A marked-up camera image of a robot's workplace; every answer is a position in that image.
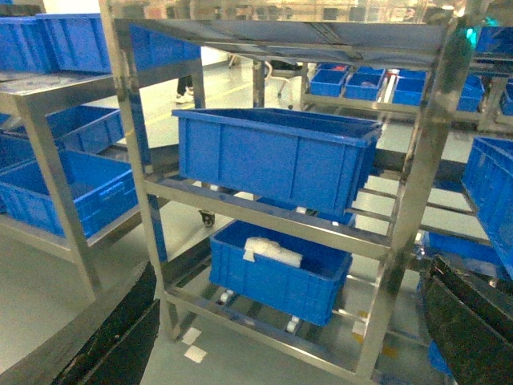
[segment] blue plastic crate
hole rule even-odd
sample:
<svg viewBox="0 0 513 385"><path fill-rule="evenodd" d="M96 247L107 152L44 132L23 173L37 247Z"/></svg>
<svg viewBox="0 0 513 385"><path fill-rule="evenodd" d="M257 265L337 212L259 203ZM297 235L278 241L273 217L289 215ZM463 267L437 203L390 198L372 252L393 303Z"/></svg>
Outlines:
<svg viewBox="0 0 513 385"><path fill-rule="evenodd" d="M301 268L255 254L246 261L250 237L264 237L303 255ZM331 319L333 304L344 285L350 254L244 222L233 222L211 236L210 281L318 326Z"/></svg>
<svg viewBox="0 0 513 385"><path fill-rule="evenodd" d="M2 124L4 124L9 118L10 118L10 115L0 114L0 126Z"/></svg>
<svg viewBox="0 0 513 385"><path fill-rule="evenodd" d="M443 373L444 375L449 375L452 377L452 372L450 371L450 368L447 366L445 360L442 357L442 354L440 353L440 350L438 349L438 346L436 343L432 342L430 344L429 349L427 350L427 356L430 360L431 366Z"/></svg>
<svg viewBox="0 0 513 385"><path fill-rule="evenodd" d="M422 91L424 90L424 79L399 78L395 87L394 104L407 104L410 106L420 105Z"/></svg>
<svg viewBox="0 0 513 385"><path fill-rule="evenodd" d="M384 71L380 75L357 72L345 85L344 96L348 99L375 101L382 87Z"/></svg>
<svg viewBox="0 0 513 385"><path fill-rule="evenodd" d="M425 71L400 70L399 73L398 73L398 76L400 78L426 80L427 72L425 72Z"/></svg>
<svg viewBox="0 0 513 385"><path fill-rule="evenodd" d="M111 63L99 14L39 14L61 70L110 73ZM131 26L139 70L200 58L196 45Z"/></svg>
<svg viewBox="0 0 513 385"><path fill-rule="evenodd" d="M34 151L28 140L0 135L0 172L34 158Z"/></svg>
<svg viewBox="0 0 513 385"><path fill-rule="evenodd" d="M513 116L513 83L506 85L506 90L500 100L500 107L504 115Z"/></svg>
<svg viewBox="0 0 513 385"><path fill-rule="evenodd" d="M369 74L369 75L384 75L385 70L380 68L372 68L372 67L360 67L357 71L358 74Z"/></svg>
<svg viewBox="0 0 513 385"><path fill-rule="evenodd" d="M320 70L310 82L310 94L337 98L342 92L347 72Z"/></svg>
<svg viewBox="0 0 513 385"><path fill-rule="evenodd" d="M78 106L47 119L61 149L98 154L124 138L121 115L114 108ZM24 127L10 132L26 136Z"/></svg>
<svg viewBox="0 0 513 385"><path fill-rule="evenodd" d="M342 215L368 177L381 124L272 108L173 112L180 175Z"/></svg>
<svg viewBox="0 0 513 385"><path fill-rule="evenodd" d="M320 71L320 70L329 70L329 71L347 71L347 68L348 66L346 64L342 64L342 63L319 63L317 65L317 71Z"/></svg>
<svg viewBox="0 0 513 385"><path fill-rule="evenodd" d="M39 74L59 70L48 36L36 18L0 18L0 70Z"/></svg>
<svg viewBox="0 0 513 385"><path fill-rule="evenodd" d="M513 53L513 28L503 26L485 26L481 30L477 52L496 54Z"/></svg>
<svg viewBox="0 0 513 385"><path fill-rule="evenodd" d="M497 266L503 264L492 247L465 239L448 237L447 235L437 233L425 233L422 243L425 247L435 251L458 254L463 258L470 258Z"/></svg>
<svg viewBox="0 0 513 385"><path fill-rule="evenodd" d="M513 141L478 137L463 176L478 219L513 277Z"/></svg>
<svg viewBox="0 0 513 385"><path fill-rule="evenodd" d="M137 205L130 164L80 152L60 154L86 237ZM36 162L0 175L0 200L14 219L64 236Z"/></svg>
<svg viewBox="0 0 513 385"><path fill-rule="evenodd" d="M483 96L484 86L481 78L475 75L468 76L463 87L462 97L459 100L458 111L477 111Z"/></svg>

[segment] wall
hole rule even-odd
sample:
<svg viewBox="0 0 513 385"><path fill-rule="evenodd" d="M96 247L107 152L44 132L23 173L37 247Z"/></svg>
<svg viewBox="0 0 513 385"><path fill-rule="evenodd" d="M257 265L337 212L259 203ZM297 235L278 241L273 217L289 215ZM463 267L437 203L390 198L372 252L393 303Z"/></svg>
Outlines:
<svg viewBox="0 0 513 385"><path fill-rule="evenodd" d="M99 13L98 0L44 0L44 4L46 12L49 14ZM228 56L224 52L211 48L202 48L201 58L205 66L228 60Z"/></svg>

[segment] stainless steel rack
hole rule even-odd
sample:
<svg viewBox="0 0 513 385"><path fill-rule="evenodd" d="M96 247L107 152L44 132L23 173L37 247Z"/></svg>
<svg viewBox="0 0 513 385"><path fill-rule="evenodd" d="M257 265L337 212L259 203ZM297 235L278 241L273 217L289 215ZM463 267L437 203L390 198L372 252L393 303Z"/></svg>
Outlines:
<svg viewBox="0 0 513 385"><path fill-rule="evenodd" d="M196 99L204 103L202 70L200 59L160 67L141 74L140 84L141 87L148 87L180 76L195 74L198 83ZM83 75L73 72L51 75L3 73L0 74L0 80L3 80L3 83L0 83L0 113L22 118L65 237L57 237L7 215L0 215L0 230L2 234L21 243L75 264L87 300L92 302L102 287L91 263L91 255L112 245L139 225L139 207L133 208L93 237L86 239L46 116L115 95L115 80L112 75ZM155 167L176 170L177 160L172 156L173 153L177 153L176 146L164 150L166 159L159 156L162 148L152 150L156 159ZM114 146L106 153L107 156L118 159L127 158L126 148L120 146Z"/></svg>
<svg viewBox="0 0 513 385"><path fill-rule="evenodd" d="M379 379L376 364L385 336L391 332L389 324L402 279L406 269L418 268L418 261L412 253L418 230L434 230L422 225L425 208L430 205L453 213L475 215L473 210L434 205L428 200L434 186L452 186L452 191L463 193L459 181L465 165L442 161L442 152L463 84L476 63L475 45L469 34L472 38L479 36L487 7L484 2L470 0L459 10L462 16L454 16L448 24L441 26L421 24L420 16L416 18L419 24L393 23L389 19L381 24L326 19L324 9L342 6L342 3L331 0L147 0L144 3L102 0L100 6L147 246L158 277L157 295L167 300L161 302L161 319L168 335L172 338L180 335L176 311L179 306L351 383L374 384L374 380ZM386 2L368 1L367 10L374 5L386 8L388 4L383 3ZM127 18L128 9L133 10L133 6L139 6L144 17ZM426 4L419 1L416 7L420 14ZM375 166L382 170L380 177L398 182L397 192L385 194L366 190L366 193L393 199L392 215L350 210L358 215L387 221L387 234L345 226L334 228L328 221L153 172L146 128L140 119L143 108L139 93L140 76L128 32L130 23L253 59L255 107L263 107L265 103L265 66L262 61L267 59L311 63L341 61L355 66L400 67L431 72L433 75L426 82L408 152L379 151L375 160ZM498 66L498 62L492 59L485 67L488 71L495 71ZM188 290L188 282L208 267L208 242L168 261L162 219L156 203L158 198L196 206L379 261L378 276L375 282L371 282L373 299L368 316L351 314L343 309L337 312L365 323L362 348L357 358L344 360L344 357L332 355L304 338L286 334L280 327L260 321L255 310L258 306L240 312L229 304L217 303L213 292L199 296Z"/></svg>

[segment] floor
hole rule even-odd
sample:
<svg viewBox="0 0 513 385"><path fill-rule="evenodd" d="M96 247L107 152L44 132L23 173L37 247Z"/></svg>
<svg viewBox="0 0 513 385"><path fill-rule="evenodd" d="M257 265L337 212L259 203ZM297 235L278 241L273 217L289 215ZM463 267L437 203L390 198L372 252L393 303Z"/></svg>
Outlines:
<svg viewBox="0 0 513 385"><path fill-rule="evenodd" d="M231 70L222 67L209 70L205 75L208 107L251 107L252 72L248 63ZM151 146L174 144L178 140L176 119L170 116L175 108L176 81L160 84L143 90L145 115L149 122ZM277 85L267 89L268 107L286 107L277 96ZM298 108L299 83L294 83L295 108ZM105 99L97 104L115 106L115 99ZM380 140L380 148L405 151L410 139L411 122L387 123ZM444 158L466 161L472 142L472 135L465 132L450 134ZM369 186L382 191L394 192L394 182L371 178ZM450 202L465 207L461 197L433 191L434 202ZM390 214L392 202L386 198L360 194L356 207L371 209L377 213ZM171 203L163 209L164 230L168 235L167 249L170 257L205 238L209 231L200 221L197 210ZM218 217L215 229L229 222ZM428 209L424 223L457 229L472 235L485 237L477 221L467 217L441 215L439 210ZM386 231L386 224L365 218L357 219L357 227L377 233ZM139 262L147 260L146 242L142 226L134 229L123 240L109 250L95 256L95 266L105 286L111 286L127 276ZM0 373L23 358L52 334L65 326L86 306L82 296L78 275L74 267L50 255L11 240L0 243ZM355 257L351 274L373 280L377 264L362 257ZM202 278L204 285L207 277ZM418 274L408 272L403 284L401 301L394 316L394 327L410 333L417 333L417 321L408 309L414 306L414 290ZM370 301L369 288L362 289L361 283L351 281L346 288L350 295L345 299L351 310L365 311ZM202 318L192 324L201 331L194 342L196 347L207 352L202 363L185 357L189 346L183 342L171 344L165 338L158 338L155 349L143 378L143 385L206 383L221 385L237 384L288 384L310 385L312 383L344 383L339 378L315 367L283 355L269 347L218 327ZM358 341L349 331L337 334L335 329L323 332L322 339L330 344L333 340L343 341L344 351L358 351ZM393 371L398 377L412 378L418 385L437 383L440 377L427 368L426 350L409 342L390 340L390 351L380 361L380 367ZM334 351L341 348L333 346Z"/></svg>

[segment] caster wheel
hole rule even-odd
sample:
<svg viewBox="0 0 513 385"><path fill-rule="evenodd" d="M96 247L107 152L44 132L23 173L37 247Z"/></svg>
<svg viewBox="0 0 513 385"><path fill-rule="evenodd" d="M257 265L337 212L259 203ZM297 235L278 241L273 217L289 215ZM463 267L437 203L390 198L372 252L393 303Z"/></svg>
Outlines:
<svg viewBox="0 0 513 385"><path fill-rule="evenodd" d="M224 293L222 293L221 298L217 302L219 305L225 305L231 297L233 297L235 293L231 290L226 290Z"/></svg>
<svg viewBox="0 0 513 385"><path fill-rule="evenodd" d="M295 334L297 332L297 327L299 326L299 322L301 320L298 317L292 317L292 319L287 324L287 333Z"/></svg>
<svg viewBox="0 0 513 385"><path fill-rule="evenodd" d="M216 214L200 212L201 219L207 229L210 229L216 223Z"/></svg>

